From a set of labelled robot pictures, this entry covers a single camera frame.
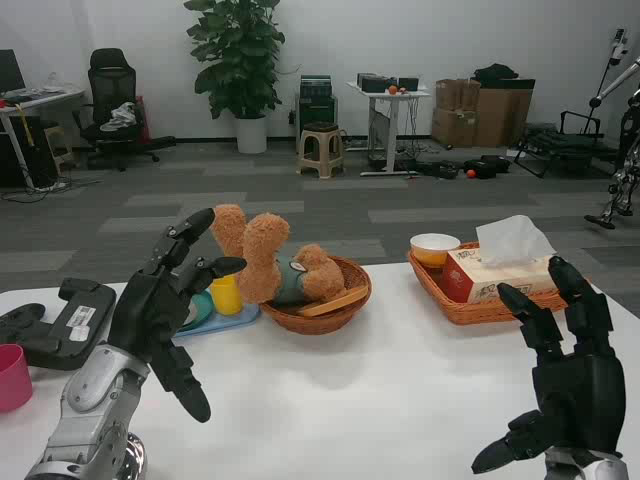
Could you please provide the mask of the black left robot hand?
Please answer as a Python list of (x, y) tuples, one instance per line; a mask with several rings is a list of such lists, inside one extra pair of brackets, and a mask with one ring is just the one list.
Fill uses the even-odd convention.
[(165, 391), (173, 393), (198, 422), (211, 417), (211, 408), (191, 368), (186, 350), (172, 338), (189, 315), (194, 295), (216, 279), (242, 271), (238, 257), (214, 260), (199, 257), (179, 274), (173, 270), (213, 224), (214, 210), (202, 209), (175, 226), (169, 226), (154, 246), (145, 266), (129, 279), (116, 304), (107, 342), (150, 365)]

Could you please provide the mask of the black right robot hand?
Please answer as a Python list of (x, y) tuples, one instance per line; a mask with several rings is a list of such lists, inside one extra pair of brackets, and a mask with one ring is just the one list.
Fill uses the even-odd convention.
[(628, 467), (617, 450), (626, 414), (625, 377), (609, 342), (607, 297), (559, 256), (550, 258), (548, 272), (567, 304), (574, 350), (563, 352), (550, 309), (499, 284), (502, 303), (536, 353), (532, 380), (538, 407), (509, 422), (507, 433), (476, 456), (471, 470), (484, 474), (543, 455), (548, 479), (626, 479)]

